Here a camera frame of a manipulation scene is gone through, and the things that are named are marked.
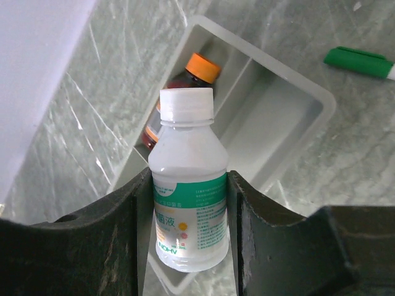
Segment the white green pill bottle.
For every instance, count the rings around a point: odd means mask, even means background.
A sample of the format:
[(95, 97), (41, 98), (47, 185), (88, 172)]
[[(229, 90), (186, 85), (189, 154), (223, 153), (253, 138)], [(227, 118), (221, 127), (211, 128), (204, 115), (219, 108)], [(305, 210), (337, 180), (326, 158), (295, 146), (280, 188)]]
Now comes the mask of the white green pill bottle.
[(162, 133), (148, 157), (156, 253), (184, 273), (211, 269), (228, 252), (228, 154), (212, 131), (211, 88), (163, 89)]

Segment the grey divided tray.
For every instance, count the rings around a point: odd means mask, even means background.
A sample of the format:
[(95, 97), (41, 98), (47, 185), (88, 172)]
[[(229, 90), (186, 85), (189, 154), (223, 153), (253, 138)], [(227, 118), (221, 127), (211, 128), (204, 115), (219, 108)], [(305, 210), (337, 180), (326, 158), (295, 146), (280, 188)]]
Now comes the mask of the grey divided tray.
[(194, 16), (154, 87), (143, 120), (156, 109), (159, 91), (195, 52), (219, 65), (212, 129), (238, 171), (264, 192), (328, 123), (332, 93), (202, 15)]

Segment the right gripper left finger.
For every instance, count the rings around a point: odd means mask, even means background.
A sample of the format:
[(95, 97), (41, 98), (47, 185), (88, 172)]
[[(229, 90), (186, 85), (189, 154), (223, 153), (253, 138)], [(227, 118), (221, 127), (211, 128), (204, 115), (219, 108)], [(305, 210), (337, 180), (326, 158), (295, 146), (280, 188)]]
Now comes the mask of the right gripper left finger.
[(1, 220), (2, 295), (141, 295), (153, 191), (144, 169), (53, 223)]

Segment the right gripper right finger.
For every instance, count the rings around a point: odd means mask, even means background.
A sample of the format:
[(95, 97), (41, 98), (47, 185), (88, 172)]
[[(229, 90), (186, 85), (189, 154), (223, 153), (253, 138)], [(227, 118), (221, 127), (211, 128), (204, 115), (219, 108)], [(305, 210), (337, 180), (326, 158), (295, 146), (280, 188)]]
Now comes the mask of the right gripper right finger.
[(393, 295), (394, 208), (325, 206), (304, 217), (228, 174), (238, 295)]

